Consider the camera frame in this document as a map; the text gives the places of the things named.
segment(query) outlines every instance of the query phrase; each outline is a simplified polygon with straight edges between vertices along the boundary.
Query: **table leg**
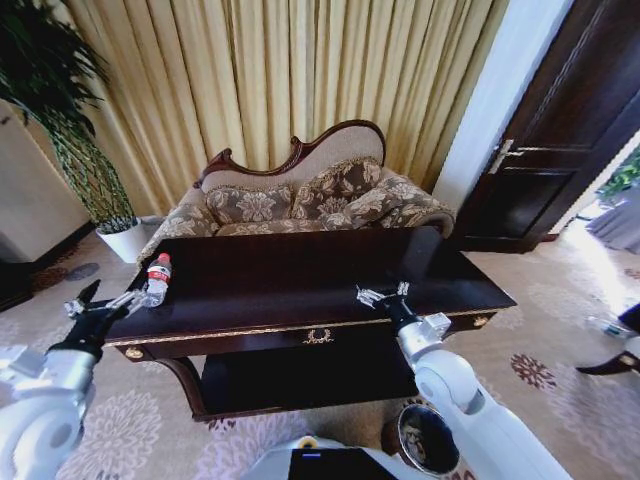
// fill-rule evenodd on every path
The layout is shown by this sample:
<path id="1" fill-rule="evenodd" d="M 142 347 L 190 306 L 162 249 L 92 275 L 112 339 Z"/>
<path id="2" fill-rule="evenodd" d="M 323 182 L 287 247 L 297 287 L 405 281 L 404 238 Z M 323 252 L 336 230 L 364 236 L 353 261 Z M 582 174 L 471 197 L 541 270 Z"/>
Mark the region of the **table leg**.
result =
<path id="1" fill-rule="evenodd" d="M 635 355 L 629 352 L 622 352 L 608 362 L 593 367 L 578 367 L 577 370 L 589 375 L 612 375 L 614 373 L 629 372 L 640 368 L 640 362 Z"/>
<path id="2" fill-rule="evenodd" d="M 178 377 L 193 416 L 206 415 L 207 409 L 202 396 L 202 382 L 193 362 L 188 357 L 158 358 L 155 361 L 167 367 Z"/>

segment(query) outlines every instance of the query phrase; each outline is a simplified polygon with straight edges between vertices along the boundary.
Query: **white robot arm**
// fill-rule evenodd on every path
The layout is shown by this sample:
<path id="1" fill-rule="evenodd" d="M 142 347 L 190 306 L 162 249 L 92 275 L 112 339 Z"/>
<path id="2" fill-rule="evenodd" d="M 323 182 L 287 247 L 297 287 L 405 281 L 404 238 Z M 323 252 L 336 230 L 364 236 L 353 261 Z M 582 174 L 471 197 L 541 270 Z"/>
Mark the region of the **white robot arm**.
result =
<path id="1" fill-rule="evenodd" d="M 451 321 L 442 313 L 416 316 L 404 302 L 408 287 L 401 283 L 392 295 L 359 290 L 358 300 L 391 317 L 418 390 L 442 415 L 471 470 L 480 479 L 570 479 L 531 430 L 480 385 L 469 362 L 442 349 Z"/>
<path id="2" fill-rule="evenodd" d="M 0 410 L 0 480 L 53 479 L 80 443 L 104 337 L 144 297 L 132 291 L 90 303 L 98 285 L 99 280 L 65 304 L 76 323 L 46 354 L 25 346 L 0 348 L 0 383 L 11 387 L 16 400 Z"/>

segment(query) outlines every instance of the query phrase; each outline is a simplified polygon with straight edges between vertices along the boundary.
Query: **curtain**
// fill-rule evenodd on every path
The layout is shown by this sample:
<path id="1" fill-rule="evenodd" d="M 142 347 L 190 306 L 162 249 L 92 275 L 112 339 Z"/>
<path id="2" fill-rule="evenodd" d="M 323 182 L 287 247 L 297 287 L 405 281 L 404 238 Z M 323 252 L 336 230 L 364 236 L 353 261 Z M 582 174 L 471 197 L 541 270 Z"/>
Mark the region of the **curtain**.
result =
<path id="1" fill-rule="evenodd" d="M 387 166 L 430 189 L 508 0 L 69 0 L 108 62 L 88 109 L 139 215 L 217 152 L 266 170 L 289 139 L 377 123 Z"/>

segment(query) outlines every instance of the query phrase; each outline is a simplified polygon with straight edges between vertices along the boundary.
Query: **carpet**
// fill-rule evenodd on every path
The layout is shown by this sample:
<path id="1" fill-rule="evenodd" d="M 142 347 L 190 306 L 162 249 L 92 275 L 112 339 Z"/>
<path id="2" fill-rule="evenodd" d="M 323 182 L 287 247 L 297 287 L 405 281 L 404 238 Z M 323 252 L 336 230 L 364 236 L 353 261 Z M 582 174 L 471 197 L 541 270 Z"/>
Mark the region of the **carpet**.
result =
<path id="1" fill-rule="evenodd" d="M 640 377 L 590 377 L 574 368 L 621 350 L 595 319 L 614 318 L 640 300 L 640 256 L 606 249 L 574 222 L 528 254 L 468 257 L 518 306 L 478 332 L 447 339 L 447 348 L 471 362 L 574 478 L 640 479 Z M 32 300 L 0 314 L 1 345 L 46 349 L 71 327 L 64 300 L 96 278 L 103 279 L 98 297 L 113 297 L 135 273 L 94 234 L 52 268 Z M 58 479 L 236 479 L 271 446 L 307 433 L 380 448 L 382 426 L 405 401 L 199 424 L 167 369 L 132 364 L 115 349 L 106 350 L 95 383 L 85 437 Z M 0 405 L 7 401 L 0 392 Z M 475 477 L 462 464 L 446 478 Z"/>

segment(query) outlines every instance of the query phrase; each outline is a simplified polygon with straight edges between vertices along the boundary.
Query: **sofa armrest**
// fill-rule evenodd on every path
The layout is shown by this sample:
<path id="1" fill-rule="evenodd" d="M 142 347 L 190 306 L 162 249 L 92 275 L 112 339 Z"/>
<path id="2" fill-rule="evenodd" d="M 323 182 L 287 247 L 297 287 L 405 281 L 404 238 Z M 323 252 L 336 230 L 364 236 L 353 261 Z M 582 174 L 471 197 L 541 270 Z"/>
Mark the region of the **sofa armrest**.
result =
<path id="1" fill-rule="evenodd" d="M 180 202 L 138 255 L 138 267 L 153 254 L 158 244 L 165 238 L 213 237 L 220 226 L 206 206 L 197 203 Z"/>
<path id="2" fill-rule="evenodd" d="M 444 238 L 453 232 L 455 212 L 414 185 L 407 177 L 385 168 L 378 187 L 386 188 L 402 199 L 401 205 L 391 209 L 379 220 L 381 226 L 399 228 L 432 225 Z"/>

